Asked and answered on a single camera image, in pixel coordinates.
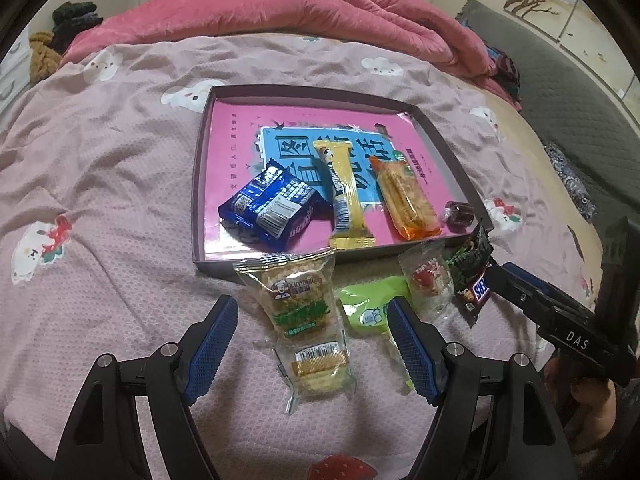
red candy wrapper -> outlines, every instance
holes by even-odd
[[[443,250],[444,241],[429,240],[398,256],[412,305],[423,322],[434,321],[453,298],[453,280]]]

pink comforter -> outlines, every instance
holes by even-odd
[[[275,30],[404,52],[520,107],[491,79],[496,67],[482,40],[422,0],[149,0],[79,34],[62,64],[116,43]]]

brown plush toy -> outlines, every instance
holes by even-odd
[[[62,56],[49,48],[53,39],[52,32],[36,32],[29,36],[31,46],[31,66],[29,70],[31,84],[36,84],[56,72]]]

food package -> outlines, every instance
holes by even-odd
[[[404,276],[390,276],[369,283],[348,285],[338,290],[351,327],[359,333],[383,333],[389,330],[386,306],[396,296],[411,298]]]
[[[270,159],[265,170],[218,208],[220,218],[249,228],[274,251],[286,250],[313,216],[330,208],[309,184]]]
[[[398,256],[412,307],[423,322],[433,322],[453,298],[453,280],[443,250],[443,240],[429,240]]]
[[[330,248],[272,254],[234,266],[273,323],[274,350],[292,386],[289,409],[299,398],[354,388],[334,299],[334,265]]]
[[[495,263],[491,256],[493,250],[486,231],[478,224],[466,243],[447,259],[456,300],[469,325],[478,320],[482,306],[491,295],[484,284],[484,272]]]
[[[358,198],[356,179],[351,169],[351,143],[315,140],[320,160],[327,165],[334,195],[334,233],[329,244],[337,249],[357,249],[376,244],[364,221],[364,213]]]
[[[471,204],[449,200],[444,206],[442,221],[452,231],[460,231],[469,227],[476,218]]]
[[[386,210],[402,238],[420,240],[439,234],[438,215],[406,161],[387,162],[370,156],[369,162],[385,199]]]

barcode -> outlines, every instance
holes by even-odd
[[[246,209],[246,207],[252,202],[253,200],[251,200],[249,197],[245,196],[245,195],[239,195],[238,198],[236,198],[236,203],[234,204],[234,211],[236,212],[237,215],[241,215],[244,213],[244,210]]]
[[[350,227],[349,222],[349,205],[342,195],[334,200],[334,215],[335,215],[335,230],[336,231],[348,231]]]
[[[277,195],[260,211],[255,222],[271,236],[280,238],[287,222],[300,211],[300,208],[299,204]]]
[[[300,352],[296,352],[296,361],[307,361],[309,359],[316,359],[318,357],[327,357],[340,352],[340,345],[336,341],[329,343],[322,343],[320,345],[311,346],[305,348]]]

